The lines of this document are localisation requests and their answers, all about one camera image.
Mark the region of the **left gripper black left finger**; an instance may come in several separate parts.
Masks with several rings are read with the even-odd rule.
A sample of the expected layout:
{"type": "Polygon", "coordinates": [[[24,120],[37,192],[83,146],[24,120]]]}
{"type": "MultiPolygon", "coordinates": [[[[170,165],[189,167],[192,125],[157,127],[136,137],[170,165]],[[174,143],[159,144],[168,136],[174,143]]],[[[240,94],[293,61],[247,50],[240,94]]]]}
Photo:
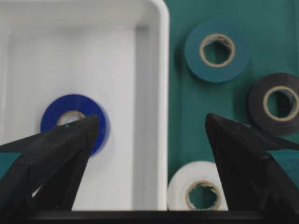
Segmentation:
{"type": "Polygon", "coordinates": [[[90,115],[1,145],[1,213],[71,210],[98,131],[90,115]]]}

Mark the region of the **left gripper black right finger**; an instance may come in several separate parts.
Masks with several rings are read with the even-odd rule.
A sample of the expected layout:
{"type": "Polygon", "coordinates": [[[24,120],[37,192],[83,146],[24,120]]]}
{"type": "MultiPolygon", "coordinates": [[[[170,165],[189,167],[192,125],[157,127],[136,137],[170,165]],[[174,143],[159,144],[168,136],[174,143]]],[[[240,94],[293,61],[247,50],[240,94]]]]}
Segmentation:
{"type": "Polygon", "coordinates": [[[214,113],[205,129],[229,210],[299,212],[299,188],[268,153],[298,144],[214,113]]]}

